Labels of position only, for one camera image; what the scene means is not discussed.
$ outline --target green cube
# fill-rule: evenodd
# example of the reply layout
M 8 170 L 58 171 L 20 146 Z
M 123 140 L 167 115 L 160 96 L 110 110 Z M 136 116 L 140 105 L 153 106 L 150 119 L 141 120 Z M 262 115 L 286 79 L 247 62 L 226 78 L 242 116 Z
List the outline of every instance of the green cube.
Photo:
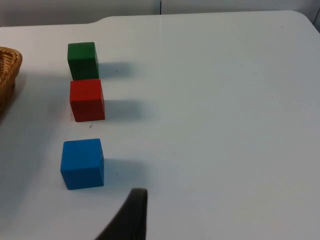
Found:
M 68 63 L 73 80 L 98 79 L 99 66 L 94 42 L 70 43 Z

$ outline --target red cube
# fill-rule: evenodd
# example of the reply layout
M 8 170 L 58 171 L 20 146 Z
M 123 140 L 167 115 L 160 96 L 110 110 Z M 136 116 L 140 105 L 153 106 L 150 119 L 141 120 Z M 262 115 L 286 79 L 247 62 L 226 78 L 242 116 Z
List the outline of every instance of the red cube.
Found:
M 76 122 L 105 119 L 105 102 L 100 79 L 70 82 L 70 105 Z

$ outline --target wooden block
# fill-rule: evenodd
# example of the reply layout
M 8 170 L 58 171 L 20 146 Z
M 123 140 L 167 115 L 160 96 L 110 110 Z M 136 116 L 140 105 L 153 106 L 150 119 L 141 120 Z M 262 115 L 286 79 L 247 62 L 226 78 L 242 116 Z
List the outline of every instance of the wooden block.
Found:
M 99 65 L 94 42 L 70 43 L 67 58 L 73 80 L 99 78 Z
M 60 171 L 67 189 L 104 185 L 104 154 L 100 139 L 65 141 Z
M 104 94 L 100 79 L 71 81 L 69 100 L 76 122 L 105 119 Z

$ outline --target wicker basket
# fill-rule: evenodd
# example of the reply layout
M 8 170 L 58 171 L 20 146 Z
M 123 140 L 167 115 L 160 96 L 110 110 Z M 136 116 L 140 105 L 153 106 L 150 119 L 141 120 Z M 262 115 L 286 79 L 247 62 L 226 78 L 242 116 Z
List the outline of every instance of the wicker basket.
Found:
M 15 89 L 15 78 L 22 63 L 17 50 L 0 46 L 0 113 L 5 109 Z

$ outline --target black object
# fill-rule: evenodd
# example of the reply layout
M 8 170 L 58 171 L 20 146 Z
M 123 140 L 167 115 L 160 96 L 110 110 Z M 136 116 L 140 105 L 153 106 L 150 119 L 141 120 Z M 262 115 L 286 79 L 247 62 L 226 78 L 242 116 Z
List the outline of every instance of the black object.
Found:
M 147 189 L 131 189 L 118 213 L 95 240 L 146 240 L 147 205 Z

